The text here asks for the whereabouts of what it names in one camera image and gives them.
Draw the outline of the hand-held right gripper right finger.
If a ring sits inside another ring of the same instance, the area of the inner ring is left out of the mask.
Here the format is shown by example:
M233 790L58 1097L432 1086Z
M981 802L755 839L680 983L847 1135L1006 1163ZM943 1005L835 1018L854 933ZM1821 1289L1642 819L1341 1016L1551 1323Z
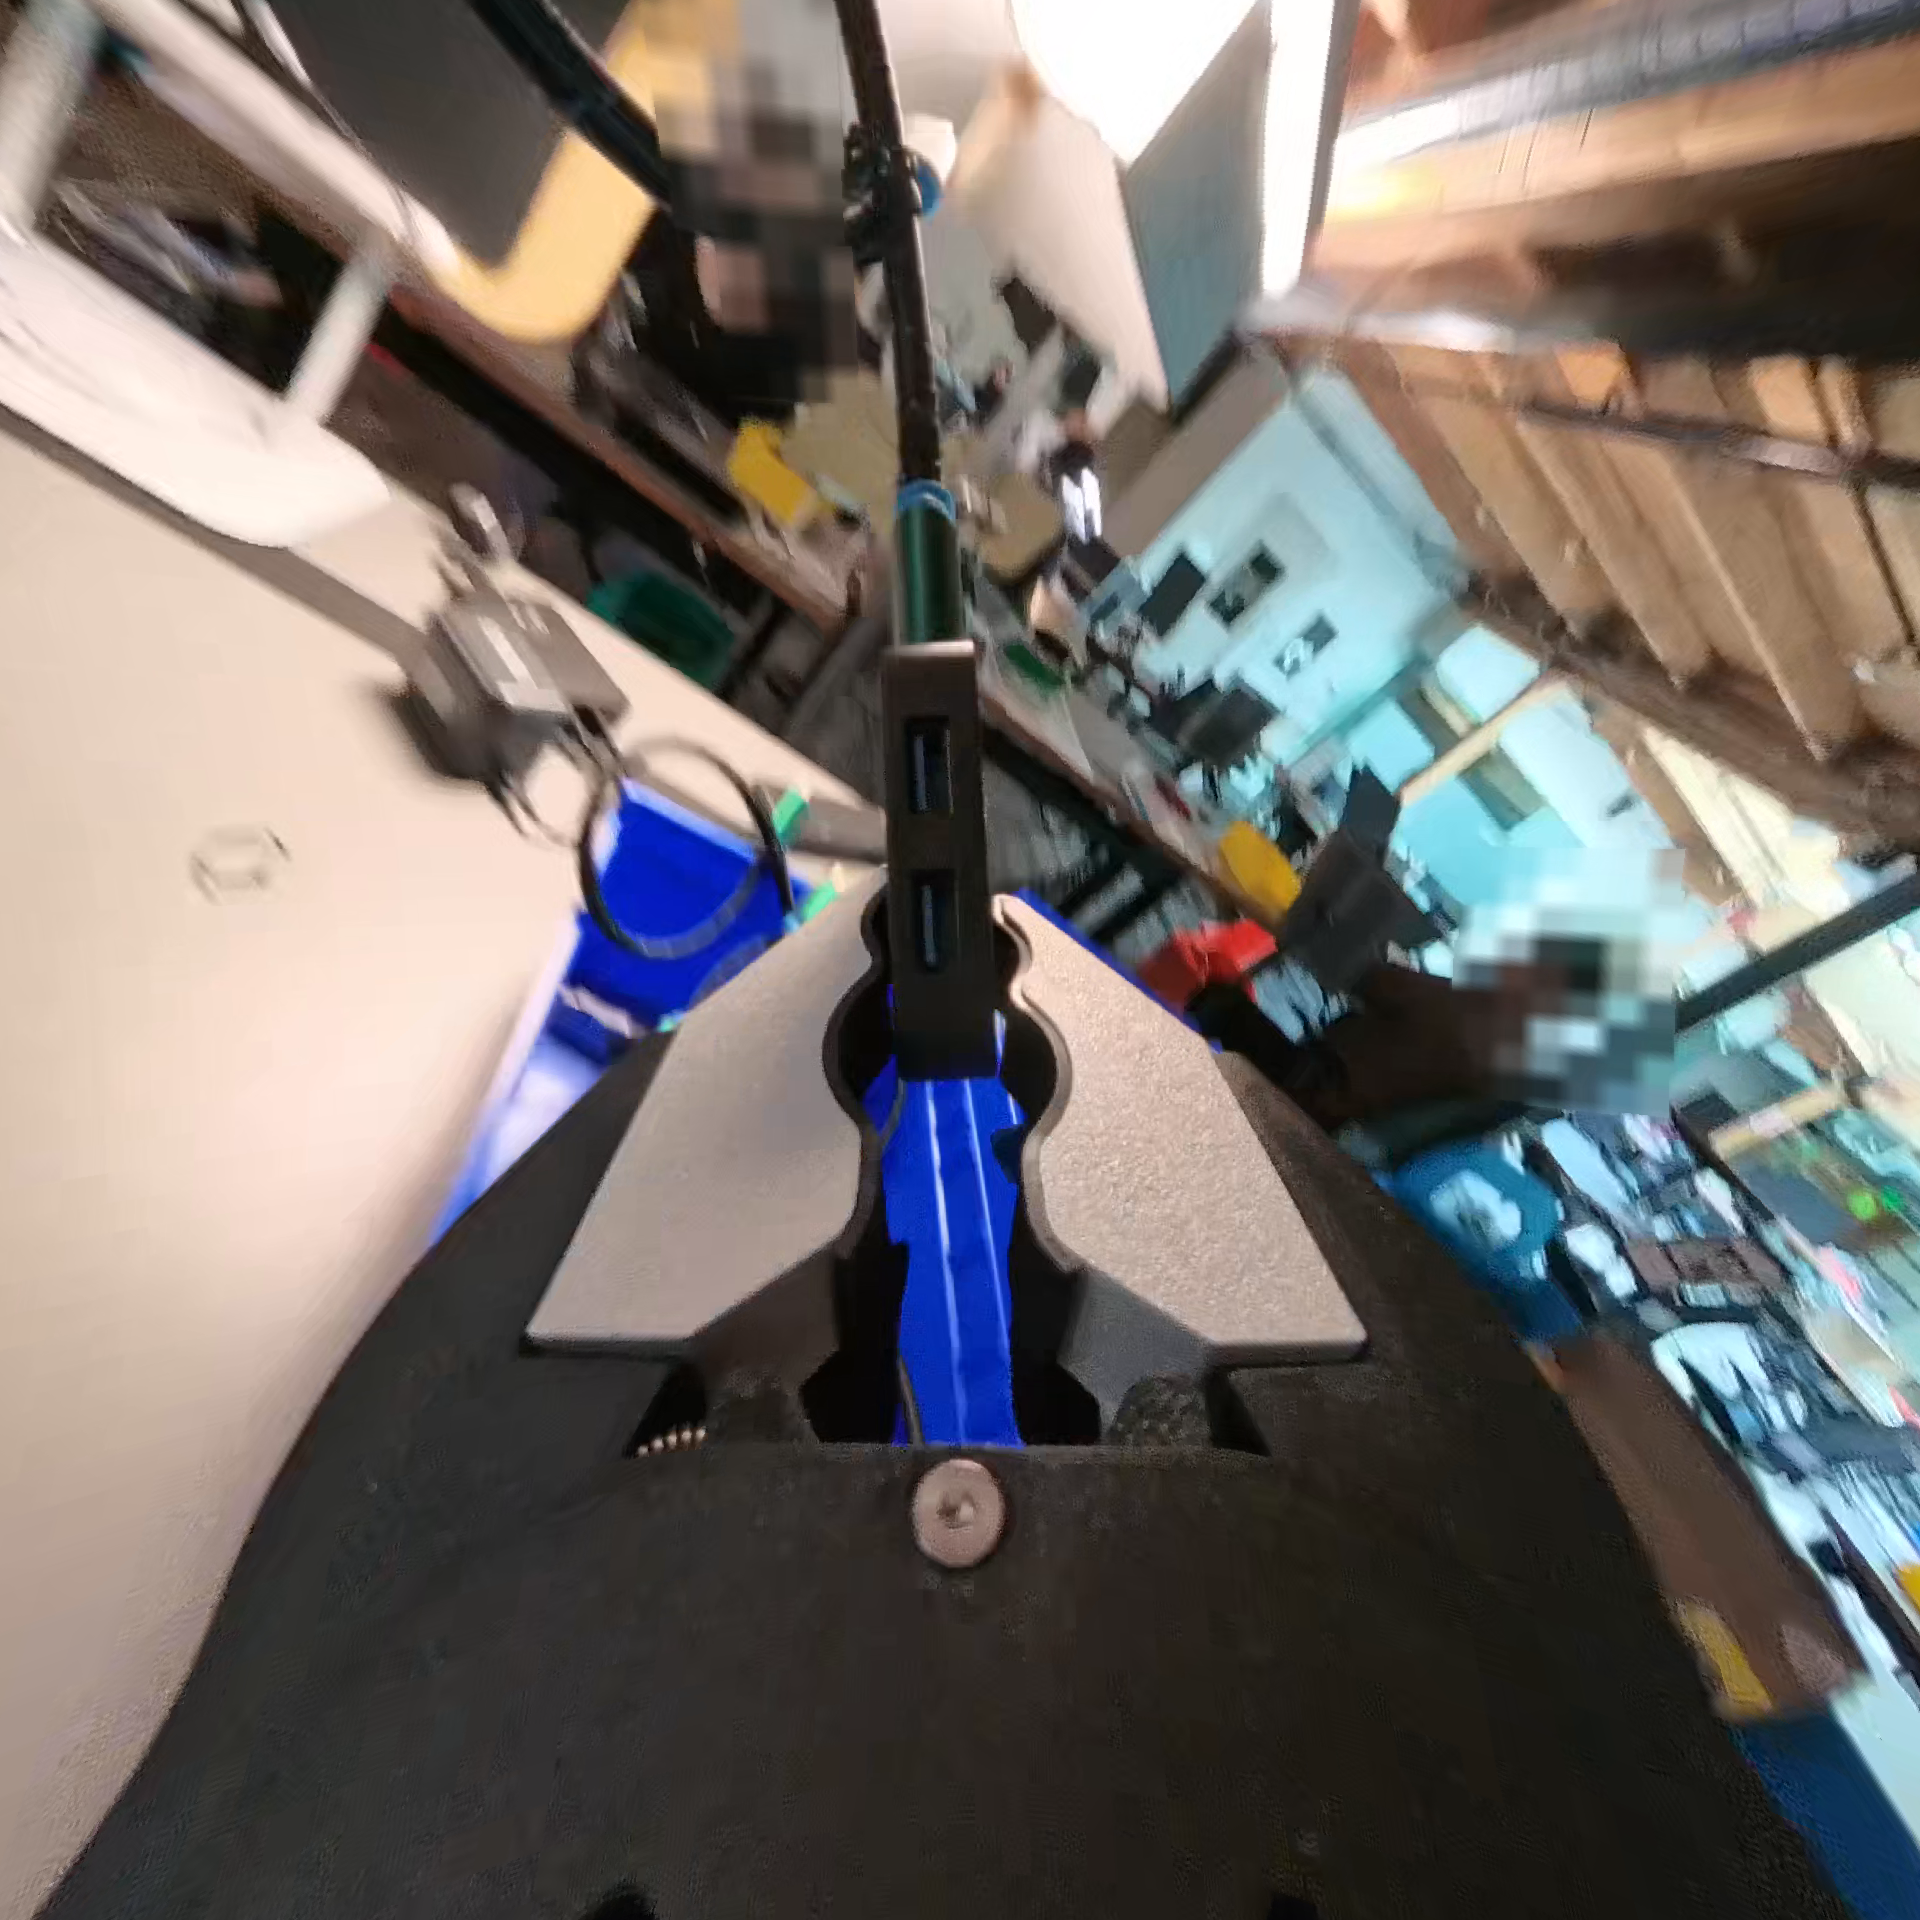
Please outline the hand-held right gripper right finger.
M1365 1330L1207 1040L1020 897L1006 1066L1030 1129L1020 1196L1068 1284L1081 1387L1341 1363Z

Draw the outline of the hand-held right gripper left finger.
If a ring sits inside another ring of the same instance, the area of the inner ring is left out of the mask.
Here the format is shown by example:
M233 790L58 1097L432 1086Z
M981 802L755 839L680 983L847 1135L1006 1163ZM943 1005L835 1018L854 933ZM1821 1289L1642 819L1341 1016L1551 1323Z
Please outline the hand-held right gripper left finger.
M874 974L877 879L703 997L673 1029L538 1308L543 1351L825 1362L835 1261L870 1210L866 1116L831 1021Z

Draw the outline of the blue plastic bin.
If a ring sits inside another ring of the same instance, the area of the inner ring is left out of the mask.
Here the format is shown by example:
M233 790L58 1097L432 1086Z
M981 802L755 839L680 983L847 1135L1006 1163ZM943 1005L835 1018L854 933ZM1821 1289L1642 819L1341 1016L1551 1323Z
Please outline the blue plastic bin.
M562 966L507 1043L434 1228L441 1238L638 1040L670 1029L787 928L776 878L740 828L628 783L601 830L598 876L616 919L656 947L708 923L680 955L634 955L580 909ZM861 1095L879 1133L886 1233L905 1251L900 1337L924 1435L1020 1448L1009 1256L1026 1110L994 1075L900 1084L883 1060Z

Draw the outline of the black USB hub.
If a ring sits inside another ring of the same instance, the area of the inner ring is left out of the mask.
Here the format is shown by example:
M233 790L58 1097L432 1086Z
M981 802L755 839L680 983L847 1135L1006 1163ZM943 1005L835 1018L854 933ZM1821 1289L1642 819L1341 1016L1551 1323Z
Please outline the black USB hub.
M981 1077L997 1062L977 666L971 637L894 648L879 662L883 935L907 1084Z

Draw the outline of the yellow plastic bin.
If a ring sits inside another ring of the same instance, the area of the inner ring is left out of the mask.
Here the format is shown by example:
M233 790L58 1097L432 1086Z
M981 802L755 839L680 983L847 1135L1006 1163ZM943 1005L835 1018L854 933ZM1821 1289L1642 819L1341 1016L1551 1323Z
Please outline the yellow plastic bin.
M1211 849L1214 876L1260 919L1284 919L1302 896L1294 859L1258 826L1226 823Z
M738 424L726 473L747 511L782 534L804 534L822 511L820 492L787 461L782 430L765 420Z

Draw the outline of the grey power station with display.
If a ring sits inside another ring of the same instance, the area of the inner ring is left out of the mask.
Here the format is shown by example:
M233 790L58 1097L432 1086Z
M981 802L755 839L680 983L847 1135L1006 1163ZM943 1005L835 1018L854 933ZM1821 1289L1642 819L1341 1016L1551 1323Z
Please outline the grey power station with display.
M470 586L429 618L397 708L437 774L503 788L543 752L611 732L630 700L559 612Z

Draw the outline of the green plastic bin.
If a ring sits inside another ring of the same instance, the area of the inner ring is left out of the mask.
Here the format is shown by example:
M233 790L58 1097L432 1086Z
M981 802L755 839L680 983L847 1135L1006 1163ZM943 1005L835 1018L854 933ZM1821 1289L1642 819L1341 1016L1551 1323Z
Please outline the green plastic bin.
M726 679L736 632L699 589L640 567L596 581L586 608L656 659L705 691Z

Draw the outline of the cardboard box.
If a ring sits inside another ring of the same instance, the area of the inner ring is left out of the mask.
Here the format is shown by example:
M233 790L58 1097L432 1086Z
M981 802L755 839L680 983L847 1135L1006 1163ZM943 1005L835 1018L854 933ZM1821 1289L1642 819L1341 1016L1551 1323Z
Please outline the cardboard box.
M1535 1356L1596 1457L1722 1719L1824 1716L1866 1662L1762 1493L1635 1348L1603 1333Z

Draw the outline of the white hanging light panel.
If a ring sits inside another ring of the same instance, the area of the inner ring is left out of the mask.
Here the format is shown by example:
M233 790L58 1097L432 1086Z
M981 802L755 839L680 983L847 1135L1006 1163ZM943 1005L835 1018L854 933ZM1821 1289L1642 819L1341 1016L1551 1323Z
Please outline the white hanging light panel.
M1355 1L1016 1L1042 102L1109 161L1143 379L1185 402L1275 323L1312 267L1346 103Z

